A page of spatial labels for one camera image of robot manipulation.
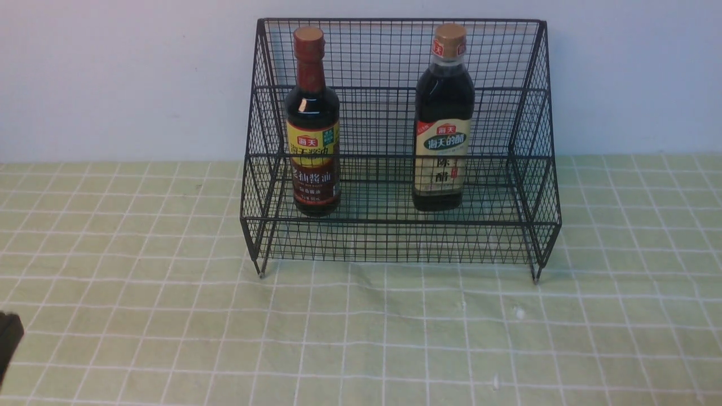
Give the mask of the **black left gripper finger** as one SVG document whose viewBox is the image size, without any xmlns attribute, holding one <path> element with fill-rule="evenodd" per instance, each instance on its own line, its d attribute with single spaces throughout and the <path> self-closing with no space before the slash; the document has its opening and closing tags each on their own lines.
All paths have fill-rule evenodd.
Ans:
<svg viewBox="0 0 722 406">
<path fill-rule="evenodd" d="M 0 359 L 0 383 L 3 380 L 10 366 L 15 350 L 20 344 L 25 328 L 21 323 L 20 316 L 10 312 L 1 312 L 1 359 Z"/>
</svg>

